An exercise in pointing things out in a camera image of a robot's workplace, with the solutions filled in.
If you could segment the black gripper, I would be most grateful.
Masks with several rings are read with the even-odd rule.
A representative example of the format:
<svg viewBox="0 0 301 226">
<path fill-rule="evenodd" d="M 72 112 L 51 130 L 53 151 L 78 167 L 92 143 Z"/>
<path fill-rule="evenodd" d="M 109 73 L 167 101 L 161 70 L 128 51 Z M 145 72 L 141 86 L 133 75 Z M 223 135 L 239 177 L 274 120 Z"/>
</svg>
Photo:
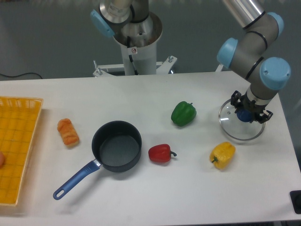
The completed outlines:
<svg viewBox="0 0 301 226">
<path fill-rule="evenodd" d="M 230 104 L 235 108 L 235 113 L 242 122 L 263 124 L 273 116 L 273 112 L 265 110 L 266 105 L 257 105 L 256 101 L 250 101 L 246 95 L 242 95 L 237 90 L 231 95 Z"/>
</svg>

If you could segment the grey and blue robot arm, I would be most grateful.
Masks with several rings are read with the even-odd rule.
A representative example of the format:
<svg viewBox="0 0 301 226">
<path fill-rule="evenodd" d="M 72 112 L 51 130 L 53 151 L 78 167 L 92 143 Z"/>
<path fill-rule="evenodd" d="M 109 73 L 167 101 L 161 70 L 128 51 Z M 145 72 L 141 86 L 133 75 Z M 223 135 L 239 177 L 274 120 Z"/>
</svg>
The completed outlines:
<svg viewBox="0 0 301 226">
<path fill-rule="evenodd" d="M 217 60 L 250 83 L 245 94 L 235 91 L 230 103 L 239 120 L 265 123 L 272 117 L 266 106 L 286 85 L 290 65 L 282 58 L 263 58 L 264 51 L 284 28 L 281 16 L 267 13 L 256 0 L 226 0 L 224 5 L 245 35 L 230 38 L 221 46 Z M 161 20 L 146 0 L 102 0 L 90 18 L 96 29 L 120 45 L 126 75 L 166 74 L 167 63 L 157 66 L 157 41 Z"/>
</svg>

